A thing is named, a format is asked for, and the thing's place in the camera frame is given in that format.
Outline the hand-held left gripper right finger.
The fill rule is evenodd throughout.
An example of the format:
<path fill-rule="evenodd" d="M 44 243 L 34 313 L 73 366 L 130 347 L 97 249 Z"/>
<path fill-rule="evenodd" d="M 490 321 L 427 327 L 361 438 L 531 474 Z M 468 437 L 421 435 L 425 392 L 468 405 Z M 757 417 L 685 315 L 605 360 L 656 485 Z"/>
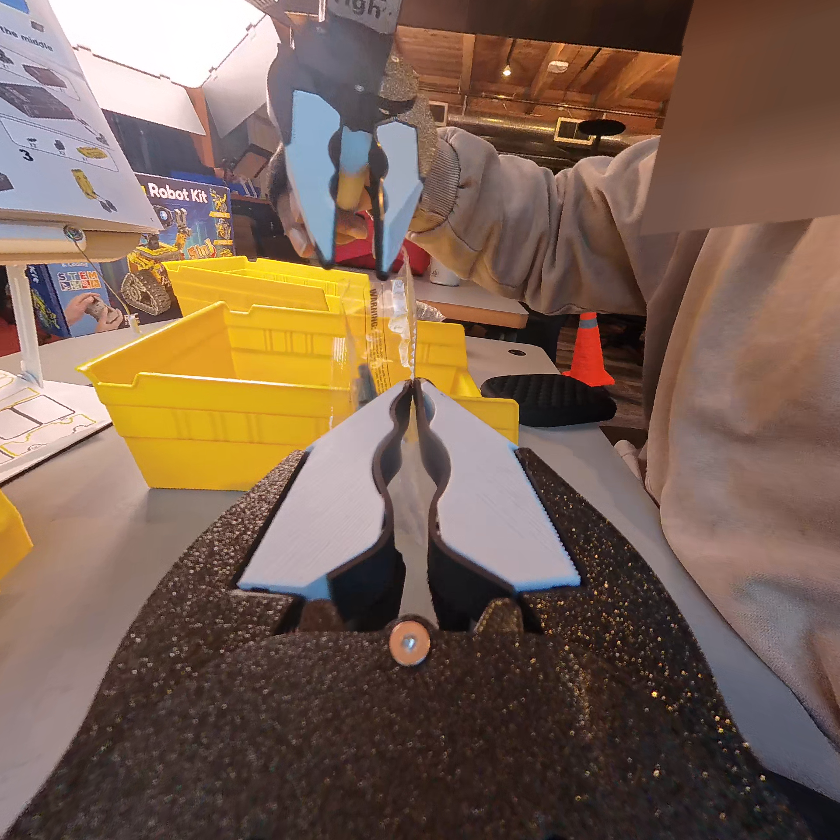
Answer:
<path fill-rule="evenodd" d="M 517 448 L 431 384 L 413 384 L 419 454 L 435 483 L 427 583 L 441 605 L 579 587 Z"/>

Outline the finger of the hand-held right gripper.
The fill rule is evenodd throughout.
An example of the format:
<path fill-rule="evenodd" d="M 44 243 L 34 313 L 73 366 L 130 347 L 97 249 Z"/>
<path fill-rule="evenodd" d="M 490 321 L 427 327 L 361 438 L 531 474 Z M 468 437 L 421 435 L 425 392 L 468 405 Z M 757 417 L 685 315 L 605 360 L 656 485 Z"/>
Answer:
<path fill-rule="evenodd" d="M 304 91 L 292 93 L 286 175 L 302 226 L 325 270 L 335 259 L 335 200 L 329 183 L 337 165 L 331 163 L 329 142 L 339 130 L 341 118 L 325 101 Z"/>
<path fill-rule="evenodd" d="M 372 142 L 372 257 L 376 278 L 386 280 L 421 194 L 417 130 L 386 122 Z"/>

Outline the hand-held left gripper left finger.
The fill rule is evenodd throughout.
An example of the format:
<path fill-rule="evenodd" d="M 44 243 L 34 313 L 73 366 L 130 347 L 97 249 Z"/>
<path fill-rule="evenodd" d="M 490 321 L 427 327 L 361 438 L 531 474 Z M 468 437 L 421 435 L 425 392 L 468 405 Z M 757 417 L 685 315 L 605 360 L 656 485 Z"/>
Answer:
<path fill-rule="evenodd" d="M 402 466 L 411 384 L 320 437 L 239 573 L 239 591 L 378 601 L 396 573 L 388 483 Z"/>

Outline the small clear bag white label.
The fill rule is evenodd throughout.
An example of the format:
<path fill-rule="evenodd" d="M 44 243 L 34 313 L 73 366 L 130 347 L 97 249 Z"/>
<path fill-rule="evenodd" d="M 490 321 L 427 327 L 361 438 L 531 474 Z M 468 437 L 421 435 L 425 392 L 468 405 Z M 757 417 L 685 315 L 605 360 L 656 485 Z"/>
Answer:
<path fill-rule="evenodd" d="M 406 249 L 402 269 L 380 282 L 372 272 L 349 280 L 339 298 L 343 351 L 329 366 L 329 384 L 347 384 L 347 409 L 355 413 L 374 397 L 415 376 L 417 315 L 413 276 Z M 419 456 L 413 399 L 407 399 L 407 425 L 398 442 L 398 466 L 388 468 L 388 497 L 394 511 L 394 548 L 406 579 L 400 616 L 419 616 L 437 628 L 427 589 L 427 509 L 433 483 Z"/>

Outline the yellow bin with bricks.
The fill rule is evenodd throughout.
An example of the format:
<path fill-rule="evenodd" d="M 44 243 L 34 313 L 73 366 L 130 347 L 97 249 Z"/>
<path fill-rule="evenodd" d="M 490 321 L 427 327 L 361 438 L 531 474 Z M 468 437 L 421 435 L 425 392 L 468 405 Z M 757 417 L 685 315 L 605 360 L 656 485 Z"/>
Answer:
<path fill-rule="evenodd" d="M 357 272 L 243 257 L 165 263 L 163 269 L 183 317 L 218 302 L 230 312 L 355 313 L 370 306 L 370 282 Z"/>
<path fill-rule="evenodd" d="M 329 384 L 341 341 L 341 313 L 218 302 L 77 372 L 150 489 L 247 491 L 351 415 Z M 519 409 L 478 396 L 460 327 L 419 321 L 415 354 L 417 378 L 517 442 Z"/>

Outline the yellow storage bin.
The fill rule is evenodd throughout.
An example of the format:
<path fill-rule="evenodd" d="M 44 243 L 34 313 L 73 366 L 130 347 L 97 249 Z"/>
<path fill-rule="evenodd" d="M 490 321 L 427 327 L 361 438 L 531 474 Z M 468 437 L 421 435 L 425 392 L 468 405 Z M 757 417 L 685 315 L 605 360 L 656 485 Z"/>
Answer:
<path fill-rule="evenodd" d="M 0 579 L 15 569 L 32 550 L 27 528 L 3 493 L 0 493 Z"/>

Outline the person's right forearm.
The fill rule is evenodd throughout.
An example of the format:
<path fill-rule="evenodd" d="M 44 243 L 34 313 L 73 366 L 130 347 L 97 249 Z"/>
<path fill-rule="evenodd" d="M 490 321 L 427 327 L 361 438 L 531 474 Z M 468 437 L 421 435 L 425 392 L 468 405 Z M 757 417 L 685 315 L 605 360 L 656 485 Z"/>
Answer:
<path fill-rule="evenodd" d="M 439 130 L 407 237 L 456 278 L 542 315 L 671 319 L 689 274 L 671 265 L 677 237 L 640 235 L 658 144 L 552 175 Z"/>

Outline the grey desk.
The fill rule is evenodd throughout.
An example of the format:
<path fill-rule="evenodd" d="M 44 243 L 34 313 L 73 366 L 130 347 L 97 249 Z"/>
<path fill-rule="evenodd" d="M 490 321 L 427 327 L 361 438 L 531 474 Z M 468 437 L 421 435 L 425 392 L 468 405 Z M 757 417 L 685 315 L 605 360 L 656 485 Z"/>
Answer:
<path fill-rule="evenodd" d="M 718 616 L 597 431 L 519 429 L 585 583 L 540 634 L 280 636 L 236 595 L 302 454 L 251 491 L 150 491 L 107 431 L 9 485 L 32 556 L 1 597 L 1 839 L 812 839 L 773 773 L 837 753 Z"/>

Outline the wooden edged background desk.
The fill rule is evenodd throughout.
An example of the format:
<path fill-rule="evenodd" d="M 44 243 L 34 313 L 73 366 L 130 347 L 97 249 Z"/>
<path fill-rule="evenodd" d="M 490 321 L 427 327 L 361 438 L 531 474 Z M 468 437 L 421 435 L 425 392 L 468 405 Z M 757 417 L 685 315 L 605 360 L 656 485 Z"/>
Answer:
<path fill-rule="evenodd" d="M 493 296 L 474 284 L 443 288 L 413 280 L 413 294 L 417 302 L 435 308 L 448 321 L 521 331 L 529 319 L 517 302 Z"/>

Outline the person's right hand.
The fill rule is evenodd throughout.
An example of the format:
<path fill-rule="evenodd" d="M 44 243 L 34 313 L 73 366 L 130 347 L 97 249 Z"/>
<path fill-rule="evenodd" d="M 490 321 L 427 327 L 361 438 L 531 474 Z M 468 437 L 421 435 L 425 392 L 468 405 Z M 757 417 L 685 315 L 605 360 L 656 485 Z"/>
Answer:
<path fill-rule="evenodd" d="M 288 239 L 292 251 L 302 261 L 312 261 L 316 257 L 314 245 L 302 224 L 298 204 L 290 192 L 284 169 L 284 149 L 282 144 L 265 167 L 267 202 L 279 218 L 284 237 Z M 361 192 L 355 212 L 337 212 L 335 222 L 335 247 L 345 247 L 353 241 L 366 239 L 366 212 L 370 210 L 370 200 L 366 192 Z"/>

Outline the printed toy box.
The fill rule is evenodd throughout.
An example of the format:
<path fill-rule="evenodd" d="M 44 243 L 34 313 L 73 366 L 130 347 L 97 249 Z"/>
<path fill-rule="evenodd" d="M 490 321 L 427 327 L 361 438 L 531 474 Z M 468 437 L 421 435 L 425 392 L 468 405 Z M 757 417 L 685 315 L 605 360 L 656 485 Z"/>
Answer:
<path fill-rule="evenodd" d="M 234 257 L 226 186 L 136 177 L 159 224 L 159 235 L 114 263 L 27 267 L 36 325 L 56 339 L 179 319 L 167 265 Z"/>

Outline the orange traffic cone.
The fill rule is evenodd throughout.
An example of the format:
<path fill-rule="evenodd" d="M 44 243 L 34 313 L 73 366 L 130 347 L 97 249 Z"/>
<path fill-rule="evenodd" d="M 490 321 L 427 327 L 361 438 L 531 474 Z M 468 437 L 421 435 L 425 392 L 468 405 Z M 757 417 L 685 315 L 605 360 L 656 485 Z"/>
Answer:
<path fill-rule="evenodd" d="M 579 313 L 572 366 L 562 374 L 587 388 L 609 388 L 615 380 L 603 368 L 597 317 L 593 312 Z"/>

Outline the instruction booklet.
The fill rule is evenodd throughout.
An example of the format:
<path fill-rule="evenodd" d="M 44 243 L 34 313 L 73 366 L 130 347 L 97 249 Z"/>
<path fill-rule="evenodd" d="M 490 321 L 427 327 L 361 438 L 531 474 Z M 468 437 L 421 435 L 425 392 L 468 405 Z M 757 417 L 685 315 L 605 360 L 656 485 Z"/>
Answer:
<path fill-rule="evenodd" d="M 0 216 L 157 233 L 48 3 L 0 5 Z"/>

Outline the beige booklet stand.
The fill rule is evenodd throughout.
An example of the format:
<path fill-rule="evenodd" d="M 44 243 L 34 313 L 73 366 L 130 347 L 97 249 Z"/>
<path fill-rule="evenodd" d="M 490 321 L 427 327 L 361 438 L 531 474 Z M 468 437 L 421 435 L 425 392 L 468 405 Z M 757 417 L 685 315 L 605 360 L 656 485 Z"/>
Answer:
<path fill-rule="evenodd" d="M 87 263 L 112 263 L 124 259 L 140 241 L 140 233 L 79 231 L 70 226 L 0 224 L 0 263 L 5 267 L 21 374 L 34 390 L 42 390 L 42 372 L 36 345 L 34 310 L 25 269 L 28 265 L 66 265 L 77 257 Z"/>

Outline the white printed sheet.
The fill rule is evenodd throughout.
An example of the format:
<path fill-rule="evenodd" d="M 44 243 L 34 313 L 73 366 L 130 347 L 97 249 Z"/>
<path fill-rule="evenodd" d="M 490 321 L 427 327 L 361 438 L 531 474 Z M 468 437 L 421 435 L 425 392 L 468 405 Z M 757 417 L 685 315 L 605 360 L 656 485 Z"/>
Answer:
<path fill-rule="evenodd" d="M 13 480 L 107 427 L 111 417 L 89 386 L 34 386 L 1 372 L 0 481 Z"/>

